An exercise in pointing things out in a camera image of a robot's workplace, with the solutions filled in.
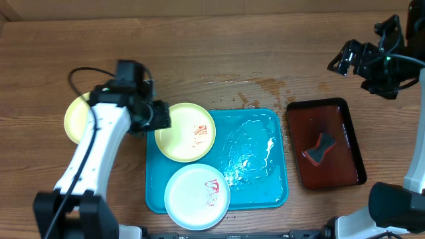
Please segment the small yellow plate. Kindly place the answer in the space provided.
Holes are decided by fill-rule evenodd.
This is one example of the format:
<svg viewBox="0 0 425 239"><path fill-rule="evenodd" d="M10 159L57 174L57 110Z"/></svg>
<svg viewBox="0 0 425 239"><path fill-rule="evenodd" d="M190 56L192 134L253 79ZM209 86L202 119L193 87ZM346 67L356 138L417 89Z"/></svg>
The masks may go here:
<svg viewBox="0 0 425 239"><path fill-rule="evenodd" d="M169 108L171 127L155 131L155 142L167 158L190 163L204 157L213 147L216 125L203 107L179 103Z"/></svg>

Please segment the large yellow plate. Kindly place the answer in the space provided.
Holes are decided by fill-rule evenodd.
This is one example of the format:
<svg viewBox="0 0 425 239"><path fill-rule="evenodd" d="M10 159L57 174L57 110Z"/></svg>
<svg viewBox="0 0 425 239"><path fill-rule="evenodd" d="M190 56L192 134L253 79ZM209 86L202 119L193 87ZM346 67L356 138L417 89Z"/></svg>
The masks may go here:
<svg viewBox="0 0 425 239"><path fill-rule="evenodd" d="M67 108L64 115L64 129L68 138L75 144L79 144L86 127L88 115L88 105L90 93L86 92L81 97L77 97Z"/></svg>

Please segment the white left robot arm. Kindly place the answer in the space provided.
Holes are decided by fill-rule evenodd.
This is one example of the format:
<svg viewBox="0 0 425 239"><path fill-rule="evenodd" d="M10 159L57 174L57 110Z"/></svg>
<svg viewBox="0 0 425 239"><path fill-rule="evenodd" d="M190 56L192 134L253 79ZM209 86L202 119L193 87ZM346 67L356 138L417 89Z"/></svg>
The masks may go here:
<svg viewBox="0 0 425 239"><path fill-rule="evenodd" d="M119 224L106 203L112 166L125 134L171 124L168 105L153 98L153 81L110 80L78 102L88 108L84 133L51 193L37 193L33 210L42 238L143 238Z"/></svg>

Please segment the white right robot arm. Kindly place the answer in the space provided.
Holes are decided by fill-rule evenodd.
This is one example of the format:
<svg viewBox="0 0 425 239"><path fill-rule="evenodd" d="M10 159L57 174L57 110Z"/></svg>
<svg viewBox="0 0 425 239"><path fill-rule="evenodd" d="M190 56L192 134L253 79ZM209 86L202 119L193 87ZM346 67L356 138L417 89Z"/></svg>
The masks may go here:
<svg viewBox="0 0 425 239"><path fill-rule="evenodd" d="M408 6L406 32L398 15L374 30L378 45L349 40L327 69L346 75L352 68L364 80L362 89L387 100L415 84L424 86L424 0ZM420 110L414 153L402 185L375 183L368 205L349 215L332 218L321 238L402 238L424 231L424 110Z"/></svg>

